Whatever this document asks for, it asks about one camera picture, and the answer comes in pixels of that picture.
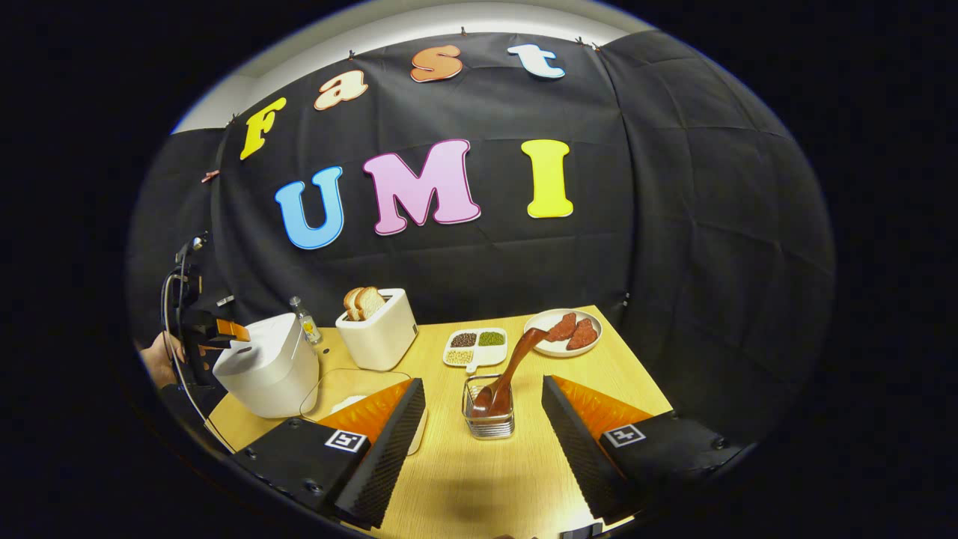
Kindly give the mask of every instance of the white toaster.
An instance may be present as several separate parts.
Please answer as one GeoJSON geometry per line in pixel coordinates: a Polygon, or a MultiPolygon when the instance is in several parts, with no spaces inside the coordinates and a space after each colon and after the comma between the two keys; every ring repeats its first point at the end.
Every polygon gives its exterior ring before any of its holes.
{"type": "Polygon", "coordinates": [[[353,322],[344,312],[336,330],[359,368],[389,370],[399,363],[419,328],[403,289],[380,289],[386,304],[368,320],[353,322]]]}

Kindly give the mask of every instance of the clip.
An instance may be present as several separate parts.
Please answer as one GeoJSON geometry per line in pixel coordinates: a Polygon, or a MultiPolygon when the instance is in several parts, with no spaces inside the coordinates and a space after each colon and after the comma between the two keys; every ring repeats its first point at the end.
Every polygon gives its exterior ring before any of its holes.
{"type": "Polygon", "coordinates": [[[211,179],[217,176],[219,176],[219,171],[212,171],[211,173],[206,173],[206,176],[204,176],[203,179],[199,180],[199,182],[206,183],[207,181],[210,181],[211,179]]]}

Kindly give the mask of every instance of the toast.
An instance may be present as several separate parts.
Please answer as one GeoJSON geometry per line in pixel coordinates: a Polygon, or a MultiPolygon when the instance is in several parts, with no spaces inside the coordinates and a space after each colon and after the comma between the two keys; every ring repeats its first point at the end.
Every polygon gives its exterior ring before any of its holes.
{"type": "Polygon", "coordinates": [[[358,322],[362,319],[362,314],[356,309],[355,298],[356,295],[362,292],[362,287],[357,287],[346,293],[346,297],[343,298],[343,307],[346,308],[347,317],[353,322],[358,322]]]}
{"type": "Polygon", "coordinates": [[[379,295],[376,287],[366,287],[362,289],[355,297],[356,309],[359,310],[360,319],[368,320],[386,304],[386,300],[379,295]]]}
{"type": "Polygon", "coordinates": [[[353,322],[368,320],[385,304],[386,300],[376,287],[357,287],[347,292],[343,298],[346,316],[353,322]]]}

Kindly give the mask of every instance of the metal cup holder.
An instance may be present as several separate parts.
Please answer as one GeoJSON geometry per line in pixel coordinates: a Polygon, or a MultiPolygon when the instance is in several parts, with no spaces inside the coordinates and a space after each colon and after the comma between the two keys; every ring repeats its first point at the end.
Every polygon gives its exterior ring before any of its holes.
{"type": "Polygon", "coordinates": [[[479,394],[483,387],[487,386],[492,379],[498,378],[500,374],[484,374],[482,376],[470,376],[466,378],[463,385],[463,417],[469,426],[472,437],[480,440],[492,440],[498,438],[508,438],[515,432],[515,415],[513,388],[509,387],[510,406],[509,413],[504,415],[493,415],[491,417],[472,417],[472,400],[479,394]]]}

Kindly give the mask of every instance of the green beans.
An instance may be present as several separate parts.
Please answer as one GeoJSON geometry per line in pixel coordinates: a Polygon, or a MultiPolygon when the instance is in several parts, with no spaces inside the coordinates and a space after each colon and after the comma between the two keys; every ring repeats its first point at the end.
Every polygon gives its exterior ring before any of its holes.
{"type": "Polygon", "coordinates": [[[495,346],[497,344],[505,344],[505,343],[506,343],[506,338],[503,337],[501,333],[487,331],[479,336],[480,346],[495,346]]]}

